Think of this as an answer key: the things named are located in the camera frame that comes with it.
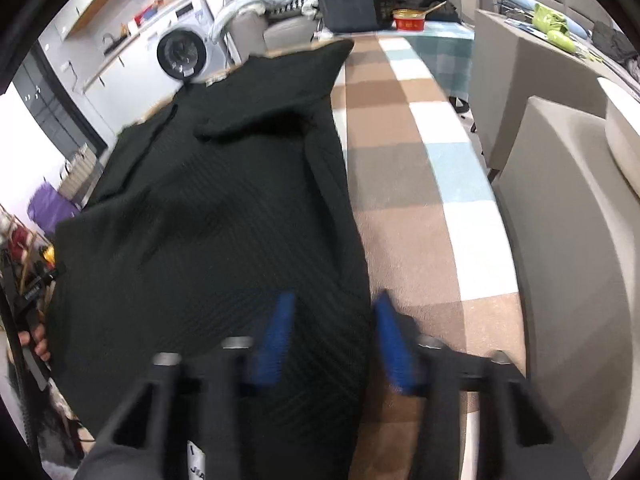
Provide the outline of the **person's left hand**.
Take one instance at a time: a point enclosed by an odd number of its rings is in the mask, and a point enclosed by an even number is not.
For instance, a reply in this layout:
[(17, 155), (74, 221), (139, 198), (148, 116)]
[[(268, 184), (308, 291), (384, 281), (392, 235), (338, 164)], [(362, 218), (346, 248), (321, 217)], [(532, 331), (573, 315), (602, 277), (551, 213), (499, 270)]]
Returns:
[(43, 324), (39, 324), (34, 330), (19, 332), (18, 338), (20, 338), (21, 346), (32, 348), (40, 360), (43, 360), (43, 362), (50, 360), (51, 353), (48, 348), (46, 328)]

